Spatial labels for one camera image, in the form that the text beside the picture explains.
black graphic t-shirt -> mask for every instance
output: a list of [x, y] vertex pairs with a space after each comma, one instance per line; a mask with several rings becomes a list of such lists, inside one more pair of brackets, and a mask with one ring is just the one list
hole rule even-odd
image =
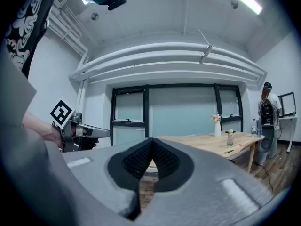
[[34, 51], [46, 32], [53, 0], [24, 0], [4, 33], [14, 64], [28, 78]]

white wall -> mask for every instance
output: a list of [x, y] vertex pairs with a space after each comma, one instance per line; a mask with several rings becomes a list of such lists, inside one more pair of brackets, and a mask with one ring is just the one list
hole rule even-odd
[[29, 82], [37, 90], [28, 111], [47, 123], [52, 123], [50, 112], [62, 97], [76, 106], [79, 83], [71, 83], [68, 75], [79, 64], [80, 57], [52, 31], [38, 43], [29, 72]]
[[[301, 114], [301, 44], [298, 32], [292, 30], [270, 52], [256, 62], [267, 70], [266, 81], [272, 84], [272, 92], [282, 95], [294, 92], [296, 110]], [[282, 131], [281, 140], [290, 139], [291, 126], [288, 125]], [[301, 119], [298, 119], [294, 141], [301, 141]]]
[[[83, 123], [110, 130], [112, 87], [104, 83], [89, 84], [83, 111]], [[99, 138], [96, 149], [111, 146], [110, 137]]]
[[239, 85], [239, 91], [243, 106], [244, 132], [251, 132], [253, 118], [258, 119], [257, 102], [260, 97], [258, 88], [250, 87], [246, 83]]

ceiling beam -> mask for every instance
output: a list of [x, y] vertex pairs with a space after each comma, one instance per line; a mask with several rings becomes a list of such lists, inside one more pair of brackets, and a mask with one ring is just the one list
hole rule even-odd
[[184, 14], [185, 22], [184, 22], [183, 36], [185, 36], [186, 30], [187, 30], [188, 2], [189, 2], [189, 0], [185, 0], [185, 14]]

wooden floor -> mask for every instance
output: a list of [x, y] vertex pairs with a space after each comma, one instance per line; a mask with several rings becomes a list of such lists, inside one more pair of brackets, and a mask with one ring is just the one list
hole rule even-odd
[[[273, 194], [278, 194], [286, 187], [290, 186], [295, 178], [296, 173], [301, 166], [301, 146], [292, 146], [290, 153], [286, 153], [288, 145], [278, 144], [277, 155], [273, 158], [267, 158], [264, 167], [267, 173], [271, 175], [271, 184], [274, 188]], [[246, 170], [249, 162], [250, 152], [234, 160], [235, 164]], [[254, 155], [257, 161], [257, 150]], [[263, 183], [269, 190], [269, 176], [265, 173], [262, 166], [251, 167], [251, 175]], [[157, 174], [146, 173], [140, 180], [140, 206], [141, 210], [147, 207], [151, 201], [154, 192], [154, 184], [158, 182]]]

wooden table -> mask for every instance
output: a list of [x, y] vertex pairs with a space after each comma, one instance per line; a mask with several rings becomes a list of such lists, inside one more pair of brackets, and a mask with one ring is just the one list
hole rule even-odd
[[[250, 147], [251, 154], [250, 154], [250, 160], [248, 165], [248, 173], [249, 173], [251, 169], [251, 165], [253, 163], [255, 143], [257, 141], [263, 140], [264, 136], [262, 136], [261, 138], [257, 138], [257, 137], [253, 137], [249, 133], [235, 132], [234, 144], [232, 148], [226, 147], [228, 134], [225, 133], [225, 130], [222, 131], [220, 137], [215, 137], [213, 133], [213, 134], [193, 135], [193, 136], [185, 136], [185, 137], [160, 136], [158, 138], [179, 142], [184, 145], [189, 145], [198, 149], [210, 151], [219, 154], [224, 158], [232, 157]], [[154, 161], [151, 161], [150, 167], [156, 168], [156, 164], [154, 163]]]

